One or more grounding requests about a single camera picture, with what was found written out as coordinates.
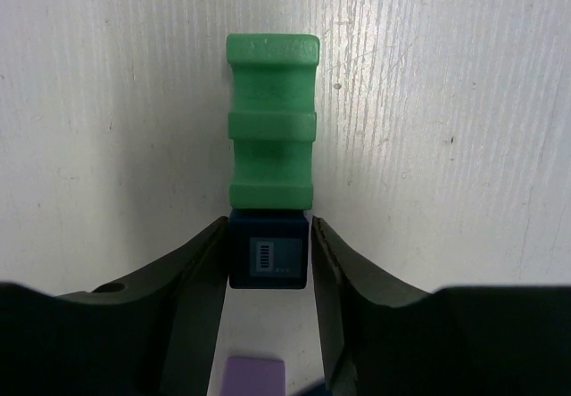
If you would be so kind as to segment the green ridged block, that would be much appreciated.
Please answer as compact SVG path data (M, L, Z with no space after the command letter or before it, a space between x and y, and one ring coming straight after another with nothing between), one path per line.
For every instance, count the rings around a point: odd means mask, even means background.
M235 209L309 210L317 136L315 82L320 42L308 34L230 34L228 136Z

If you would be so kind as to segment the small dark blue cube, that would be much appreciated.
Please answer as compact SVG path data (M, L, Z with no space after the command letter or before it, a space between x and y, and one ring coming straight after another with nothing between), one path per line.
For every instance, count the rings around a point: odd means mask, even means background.
M234 209L228 230L232 288L306 287L310 222L304 211Z

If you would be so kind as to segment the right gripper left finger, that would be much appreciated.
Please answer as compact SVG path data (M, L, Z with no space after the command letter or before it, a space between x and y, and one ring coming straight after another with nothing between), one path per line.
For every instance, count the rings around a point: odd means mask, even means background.
M204 395L227 284L227 219L91 292L1 285L4 395Z

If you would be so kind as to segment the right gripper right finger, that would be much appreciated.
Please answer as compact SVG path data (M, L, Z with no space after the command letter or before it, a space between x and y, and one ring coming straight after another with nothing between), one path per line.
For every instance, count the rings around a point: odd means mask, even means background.
M570 289L449 286L429 293L311 231L319 337L335 395L567 395Z

